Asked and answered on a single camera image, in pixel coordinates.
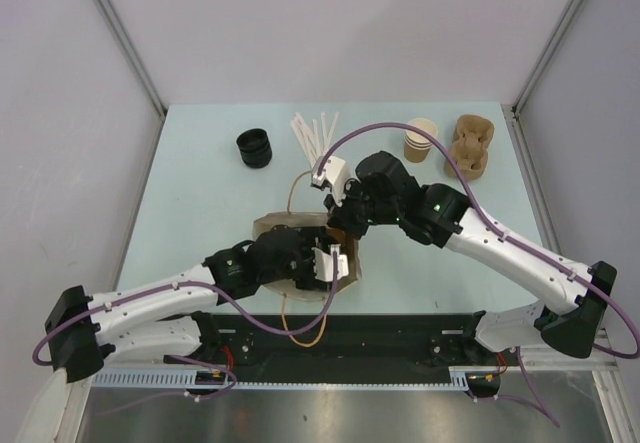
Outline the tan paper bag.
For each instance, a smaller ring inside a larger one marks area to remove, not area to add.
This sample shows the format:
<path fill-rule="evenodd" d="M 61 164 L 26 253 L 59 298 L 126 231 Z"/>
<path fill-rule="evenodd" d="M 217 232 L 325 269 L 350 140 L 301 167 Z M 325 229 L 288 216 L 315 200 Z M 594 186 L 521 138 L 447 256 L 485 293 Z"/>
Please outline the tan paper bag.
<path fill-rule="evenodd" d="M 331 246 L 338 244 L 340 254 L 347 259 L 348 273 L 342 274 L 337 282 L 336 291 L 342 292 L 355 284 L 362 276 L 361 264 L 358 256 L 358 241 L 344 231 L 327 226 L 328 216 L 319 212 L 293 212 L 291 210 L 293 195 L 299 181 L 309 173 L 299 174 L 293 181 L 286 209 L 281 212 L 268 213 L 253 222 L 252 236 L 255 240 L 263 234 L 276 230 L 291 229 L 298 235 L 302 248 L 298 251 L 299 269 L 292 276 L 282 277 L 267 288 L 282 297 L 280 317 L 283 328 L 289 329 L 286 307 L 289 301 L 299 301 L 305 304 L 321 303 L 328 300 L 332 282 L 323 281 L 314 275 L 307 275 L 318 263 L 325 260 L 320 254 L 329 254 Z"/>

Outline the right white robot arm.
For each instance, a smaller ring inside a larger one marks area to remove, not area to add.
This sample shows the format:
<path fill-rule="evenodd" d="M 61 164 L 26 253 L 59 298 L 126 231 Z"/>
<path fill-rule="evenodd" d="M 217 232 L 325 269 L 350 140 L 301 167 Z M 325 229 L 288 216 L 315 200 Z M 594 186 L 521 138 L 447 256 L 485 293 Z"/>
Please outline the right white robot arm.
<path fill-rule="evenodd" d="M 497 352 L 544 343 L 586 359 L 607 308 L 617 272 L 568 259 L 521 239 L 497 223 L 486 224 L 468 196 L 442 183 L 421 185 L 402 162 L 385 151 L 354 172 L 332 156 L 312 183 L 327 188 L 329 224 L 361 239 L 372 226 L 396 225 L 410 239 L 470 257 L 510 279 L 536 302 L 503 312 L 479 311 L 461 339 L 463 356 L 484 364 Z"/>

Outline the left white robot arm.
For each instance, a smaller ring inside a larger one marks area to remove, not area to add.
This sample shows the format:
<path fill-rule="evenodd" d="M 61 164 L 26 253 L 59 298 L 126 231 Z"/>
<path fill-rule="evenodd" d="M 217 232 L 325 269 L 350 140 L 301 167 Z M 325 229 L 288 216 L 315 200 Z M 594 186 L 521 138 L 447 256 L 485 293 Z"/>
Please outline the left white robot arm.
<path fill-rule="evenodd" d="M 65 290 L 45 321 L 33 362 L 64 370 L 69 383 L 95 375 L 128 350 L 150 349 L 174 361 L 207 363 L 221 350 L 221 339 L 207 310 L 229 304 L 265 332 L 289 337 L 305 333 L 327 315 L 348 260 L 324 227 L 277 226 L 254 240 L 220 250 L 173 277 L 136 290 L 89 295 L 83 286 Z M 286 330 L 251 315 L 240 300 L 266 285 L 291 280 L 321 283 L 325 305 L 306 325 Z"/>

